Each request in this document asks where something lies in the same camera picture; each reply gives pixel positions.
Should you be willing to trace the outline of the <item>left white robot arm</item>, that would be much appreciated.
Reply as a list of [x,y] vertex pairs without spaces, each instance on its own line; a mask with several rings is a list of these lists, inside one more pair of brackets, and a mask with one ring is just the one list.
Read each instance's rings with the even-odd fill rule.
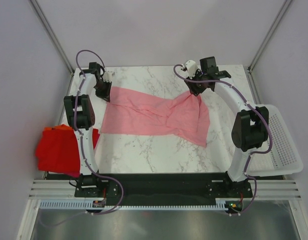
[[68,125],[74,130],[79,151],[79,176],[76,178],[75,197],[103,198],[104,187],[99,177],[93,144],[95,113],[90,94],[110,102],[112,82],[110,73],[97,62],[89,63],[87,69],[79,73],[80,82],[75,94],[64,97],[64,107]]

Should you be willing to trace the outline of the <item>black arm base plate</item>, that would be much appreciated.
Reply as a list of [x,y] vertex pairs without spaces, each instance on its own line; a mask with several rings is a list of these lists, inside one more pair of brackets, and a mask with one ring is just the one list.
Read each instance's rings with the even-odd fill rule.
[[232,182],[226,173],[110,173],[98,178],[48,174],[48,180],[73,180],[76,197],[105,198],[107,206],[194,207],[216,199],[253,196],[248,180]]

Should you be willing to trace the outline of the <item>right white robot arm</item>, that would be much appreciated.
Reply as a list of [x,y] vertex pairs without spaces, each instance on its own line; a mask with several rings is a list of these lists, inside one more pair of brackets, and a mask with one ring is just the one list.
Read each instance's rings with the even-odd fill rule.
[[223,181],[216,184],[216,190],[226,197],[237,197],[250,187],[247,170],[252,155],[260,154],[263,143],[271,140],[269,111],[264,106],[250,103],[234,85],[229,72],[219,70],[213,56],[201,59],[200,64],[188,60],[181,69],[188,74],[185,83],[191,94],[198,96],[211,89],[235,114],[231,131],[234,156]]

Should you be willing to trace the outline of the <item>pink t shirt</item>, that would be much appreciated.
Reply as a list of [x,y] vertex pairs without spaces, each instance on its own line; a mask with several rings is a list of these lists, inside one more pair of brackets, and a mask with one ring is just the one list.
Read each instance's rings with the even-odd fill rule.
[[105,134],[175,135],[206,147],[209,110],[200,96],[186,91],[165,99],[131,89],[113,87],[101,132]]

